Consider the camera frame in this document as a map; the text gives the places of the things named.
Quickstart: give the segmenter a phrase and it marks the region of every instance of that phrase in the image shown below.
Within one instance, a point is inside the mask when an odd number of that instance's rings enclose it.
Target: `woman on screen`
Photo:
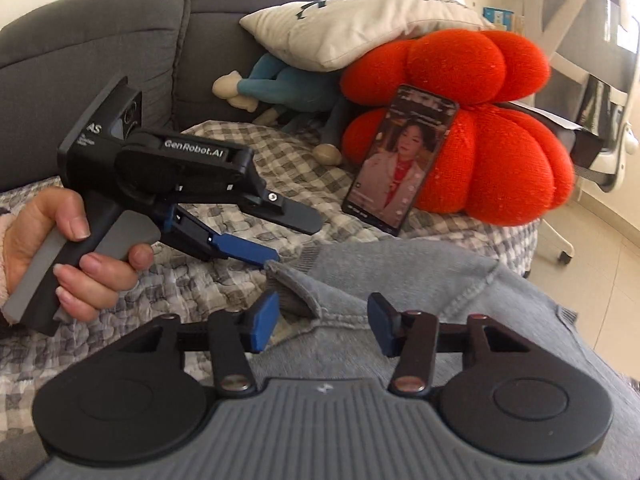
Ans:
[[[429,145],[427,126],[408,120],[389,151],[364,161],[350,200],[391,227],[399,227],[425,172],[416,158]]]

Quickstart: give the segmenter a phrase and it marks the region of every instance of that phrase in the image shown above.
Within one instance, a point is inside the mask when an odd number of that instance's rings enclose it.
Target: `human hand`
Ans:
[[[42,190],[7,229],[3,255],[9,295],[54,226],[71,241],[78,242],[89,236],[82,197],[75,191],[60,187]],[[94,320],[99,310],[115,306],[120,291],[136,285],[136,272],[147,269],[153,259],[151,247],[139,244],[129,250],[128,262],[89,253],[80,258],[79,269],[58,265],[53,273],[60,283],[56,289],[60,305],[77,320]]]

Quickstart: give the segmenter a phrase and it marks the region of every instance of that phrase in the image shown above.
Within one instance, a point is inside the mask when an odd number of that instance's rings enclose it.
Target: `caster wheel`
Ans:
[[[569,265],[571,263],[572,256],[569,256],[567,253],[562,251],[560,256],[558,256],[558,261],[563,265]]]

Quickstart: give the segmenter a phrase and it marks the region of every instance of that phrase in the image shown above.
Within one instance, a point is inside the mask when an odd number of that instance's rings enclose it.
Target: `blue box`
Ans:
[[[487,21],[493,23],[498,30],[513,32],[514,19],[512,10],[485,7],[482,10],[482,15]]]

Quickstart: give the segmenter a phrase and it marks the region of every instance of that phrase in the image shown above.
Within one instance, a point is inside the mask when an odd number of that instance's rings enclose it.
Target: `red flower-shaped cushion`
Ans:
[[[460,103],[436,163],[416,201],[434,213],[520,225],[564,203],[574,184],[571,160],[554,134],[527,114],[492,103],[542,88],[550,69],[542,51],[511,32],[441,30],[371,50],[349,66],[341,87],[350,100],[387,106],[409,84]],[[342,152],[361,164],[386,109],[357,117]]]

